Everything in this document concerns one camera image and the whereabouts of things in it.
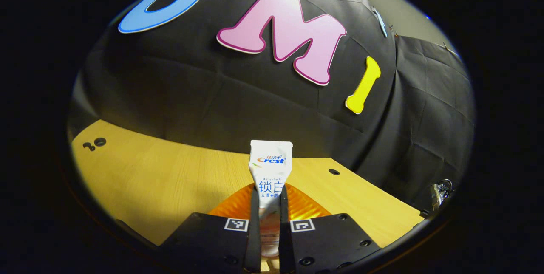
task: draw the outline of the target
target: wooden table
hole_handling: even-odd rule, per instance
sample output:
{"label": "wooden table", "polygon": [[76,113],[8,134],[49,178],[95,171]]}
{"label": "wooden table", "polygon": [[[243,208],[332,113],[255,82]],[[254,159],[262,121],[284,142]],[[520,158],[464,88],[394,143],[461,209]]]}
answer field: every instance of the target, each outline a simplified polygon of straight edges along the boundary
{"label": "wooden table", "polygon": [[[93,152],[83,148],[98,137],[107,143]],[[83,180],[104,210],[156,245],[192,212],[207,213],[253,183],[249,154],[178,144],[102,120],[74,139],[72,151]],[[418,210],[332,158],[293,158],[287,183],[332,214],[350,214],[381,247],[423,220]]]}

